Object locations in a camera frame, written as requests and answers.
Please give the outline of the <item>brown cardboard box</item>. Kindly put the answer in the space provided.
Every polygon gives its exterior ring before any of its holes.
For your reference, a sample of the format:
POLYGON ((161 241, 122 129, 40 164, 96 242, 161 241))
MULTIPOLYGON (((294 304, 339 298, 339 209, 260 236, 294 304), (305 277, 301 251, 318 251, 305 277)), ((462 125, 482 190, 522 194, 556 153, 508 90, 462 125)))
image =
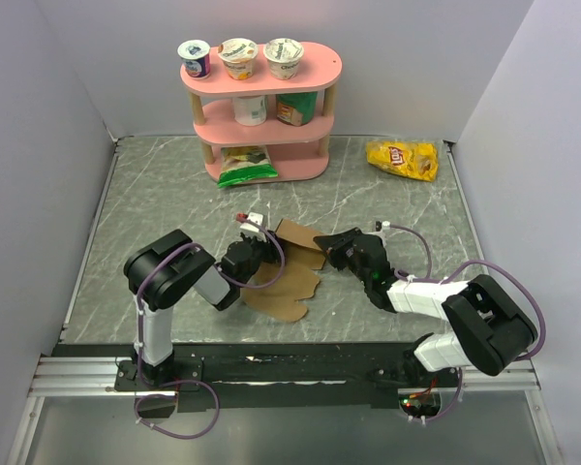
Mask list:
POLYGON ((286 259, 281 277, 264 289, 243 289, 241 298, 253 310, 284 323, 294 323, 308 313, 304 300, 315 296, 321 281, 315 271, 322 270, 325 256, 314 241, 321 232, 283 219, 275 233, 286 259))

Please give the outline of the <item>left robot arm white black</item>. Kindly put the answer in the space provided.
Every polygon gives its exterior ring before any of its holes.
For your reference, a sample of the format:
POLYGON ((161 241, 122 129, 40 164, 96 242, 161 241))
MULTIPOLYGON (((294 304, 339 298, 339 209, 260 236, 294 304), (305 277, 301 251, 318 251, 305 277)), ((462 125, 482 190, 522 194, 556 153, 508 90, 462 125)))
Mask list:
POLYGON ((135 252, 124 264, 137 306, 133 361, 149 388, 165 387, 173 377, 173 307, 195 291, 219 311, 233 305, 264 263, 284 266, 286 257, 275 233, 243 233, 216 260, 183 231, 173 230, 135 252))

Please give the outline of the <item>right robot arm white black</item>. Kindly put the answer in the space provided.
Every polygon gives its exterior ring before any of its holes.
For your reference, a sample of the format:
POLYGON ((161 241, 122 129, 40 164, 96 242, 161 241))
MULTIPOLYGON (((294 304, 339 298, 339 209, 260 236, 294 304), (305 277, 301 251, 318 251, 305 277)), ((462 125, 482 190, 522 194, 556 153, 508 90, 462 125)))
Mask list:
POLYGON ((481 261, 508 280, 532 305, 531 320, 506 290, 490 275, 471 280, 460 274, 474 265, 462 263, 450 275, 417 277, 392 266, 384 245, 391 223, 377 222, 373 232, 358 228, 315 237, 327 261, 349 270, 363 285, 369 300, 390 313, 431 317, 449 324, 444 333, 430 333, 413 343, 404 362, 406 379, 425 386, 446 368, 472 366, 495 377, 513 361, 538 354, 546 340, 546 322, 531 293, 498 265, 481 261))

